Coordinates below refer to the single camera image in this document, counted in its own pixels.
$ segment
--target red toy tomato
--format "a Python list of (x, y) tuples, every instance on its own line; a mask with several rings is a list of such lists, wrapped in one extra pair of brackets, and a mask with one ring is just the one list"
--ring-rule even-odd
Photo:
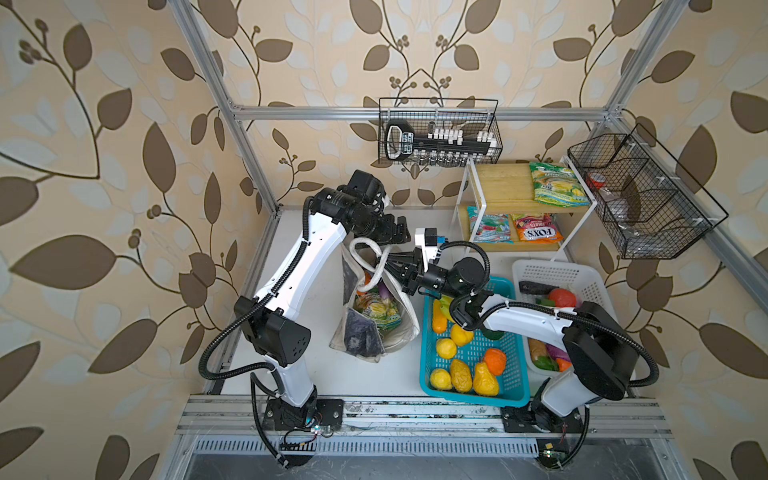
[(576, 306), (576, 296), (565, 288), (556, 288), (549, 293), (549, 299), (556, 307)]

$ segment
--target wooden shelf board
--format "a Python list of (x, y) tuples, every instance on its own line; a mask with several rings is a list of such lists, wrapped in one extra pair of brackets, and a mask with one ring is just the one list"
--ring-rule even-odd
[[(463, 206), (458, 207), (458, 220), (462, 229), (462, 238), (469, 241), (469, 213)], [(514, 242), (478, 243), (478, 245), (486, 252), (556, 252), (560, 248), (559, 243)]]
[(478, 178), (487, 214), (567, 214), (586, 212), (589, 206), (556, 207), (533, 200), (533, 180), (528, 164), (478, 165)]

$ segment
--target blue plastic basket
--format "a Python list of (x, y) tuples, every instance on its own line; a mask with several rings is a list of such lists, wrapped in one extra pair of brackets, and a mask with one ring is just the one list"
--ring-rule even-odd
[[(514, 284), (499, 276), (492, 276), (488, 283), (487, 290), (505, 296), (509, 299), (515, 298)], [(468, 344), (458, 349), (457, 359), (466, 363), (472, 371), (472, 377), (475, 375), (475, 364), (482, 360), (485, 351), (489, 348), (500, 349), (507, 356), (507, 366), (504, 373), (498, 378), (499, 392), (495, 397), (484, 397), (477, 395), (474, 391), (470, 393), (458, 393), (455, 391), (444, 392), (433, 389), (429, 385), (429, 374), (433, 369), (446, 369), (450, 371), (451, 361), (441, 358), (435, 351), (435, 344), (438, 339), (451, 337), (451, 325), (445, 333), (437, 334), (432, 331), (432, 304), (434, 300), (425, 298), (424, 319), (422, 321), (422, 361), (421, 375), (419, 381), (422, 384), (422, 390), (429, 396), (440, 397), (456, 402), (476, 403), (479, 405), (490, 405), (496, 407), (520, 407), (526, 405), (531, 399), (531, 390), (528, 386), (528, 370), (525, 368), (525, 351), (523, 349), (522, 336), (507, 332), (500, 340), (489, 340), (483, 336), (480, 330), (475, 331), (475, 338)]]

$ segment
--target metal vent grate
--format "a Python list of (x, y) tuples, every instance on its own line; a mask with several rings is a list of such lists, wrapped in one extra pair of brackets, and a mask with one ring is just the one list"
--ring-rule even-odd
[[(270, 440), (278, 442), (280, 437)], [(438, 456), (458, 457), (524, 457), (538, 456), (535, 439), (396, 439), (393, 437), (362, 437), (337, 439), (318, 438), (315, 442), (291, 452), (315, 452), (333, 456)], [(259, 455), (266, 454), (257, 436), (206, 435), (197, 441), (197, 454)]]

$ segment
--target floral wallpaper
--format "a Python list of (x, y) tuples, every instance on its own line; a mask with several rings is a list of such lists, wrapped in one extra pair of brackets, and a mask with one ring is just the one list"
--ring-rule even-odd
[[(455, 204), (463, 169), (377, 160), (377, 127), (346, 121), (253, 121), (245, 128), (278, 203), (298, 207), (323, 187), (345, 184), (355, 170), (384, 183), (397, 206)], [(587, 139), (584, 122), (500, 122), (500, 161), (559, 161)]]
[[(767, 99), (768, 4), (691, 0), (625, 111), (725, 206), (720, 228), (766, 267)], [(574, 258), (604, 272), (619, 323), (662, 367), (647, 394), (689, 470), (702, 480), (768, 478), (766, 313), (704, 242), (675, 260), (630, 262), (588, 222)]]
[(0, 0), (2, 478), (156, 474), (260, 242), (163, 7)]
[(600, 107), (660, 0), (191, 4), (238, 104), (474, 96), (502, 107)]

